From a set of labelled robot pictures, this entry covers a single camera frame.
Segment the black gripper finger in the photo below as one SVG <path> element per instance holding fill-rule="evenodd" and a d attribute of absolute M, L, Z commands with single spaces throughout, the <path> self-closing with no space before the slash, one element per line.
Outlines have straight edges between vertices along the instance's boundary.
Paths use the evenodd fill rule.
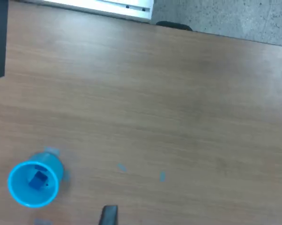
<path fill-rule="evenodd" d="M 99 225 L 118 225 L 118 206 L 105 205 L 102 208 Z"/>

